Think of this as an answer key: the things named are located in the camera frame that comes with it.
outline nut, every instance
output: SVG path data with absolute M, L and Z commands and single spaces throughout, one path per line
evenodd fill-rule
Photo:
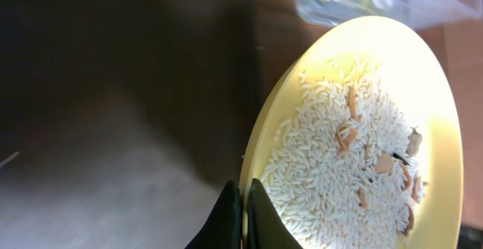
M 408 169 L 406 168 L 406 166 L 404 165 L 404 163 L 402 163 L 401 161 L 399 162 L 399 166 L 401 166 L 402 168 L 402 171 L 403 171 L 403 174 L 406 176 L 406 180 L 404 181 L 405 183 L 405 190 L 409 188 L 409 186 L 412 184 L 413 182 L 413 178 L 411 177 L 411 174 L 409 174 L 409 171 Z
M 369 148 L 371 147 L 370 144 L 366 144 L 366 146 L 364 147 L 364 160 L 368 160 L 369 158 Z
M 349 129 L 349 133 L 345 138 L 340 134 L 342 131 Z M 337 140 L 339 141 L 340 150 L 347 151 L 349 150 L 349 145 L 355 140 L 357 137 L 357 129 L 352 128 L 346 124 L 343 124 L 337 129 Z
M 374 170 L 378 174 L 387 173 L 392 170 L 395 159 L 386 153 L 383 153 L 377 158 L 377 163 L 374 165 Z
M 413 195 L 412 198 L 416 201 L 416 203 L 420 203 L 420 200 L 417 197 L 417 193 L 420 191 L 420 184 L 421 184 L 421 177 L 416 177 L 414 180 L 414 187 L 413 187 Z
M 402 234 L 404 234 L 407 237 L 409 235 L 409 232 L 414 228 L 414 213 L 413 213 L 413 209 L 409 206 L 409 204 L 406 204 L 406 206 L 409 209 L 409 224 Z
M 357 107 L 355 106 L 355 88 L 351 87 L 349 90 L 349 97 L 348 97 L 348 104 L 349 104 L 349 110 L 350 110 L 350 116 L 356 120 L 360 121 L 361 119 L 357 115 Z

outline yellow plate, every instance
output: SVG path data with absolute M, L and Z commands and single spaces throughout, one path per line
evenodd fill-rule
M 427 158 L 422 175 L 429 185 L 405 244 L 408 248 L 455 248 L 463 199 L 463 155 L 453 95 L 426 43 L 405 25 L 384 17 L 361 17 L 337 26 L 280 78 L 248 142 L 240 176 L 244 207 L 252 178 L 260 177 L 268 162 L 280 122 L 295 117 L 295 106 L 302 103 L 298 73 L 305 70 L 311 82 L 322 76 L 337 80 L 329 60 L 347 69 L 356 54 L 361 61 L 380 64 L 389 92 L 405 117 L 420 125 L 423 135 L 418 158 Z

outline dark background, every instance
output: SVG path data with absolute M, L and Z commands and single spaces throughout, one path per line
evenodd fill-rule
M 237 177 L 261 102 L 251 0 L 2 0 L 2 155 L 12 131 L 121 85 L 192 153 Z M 209 165 L 217 164 L 219 169 Z

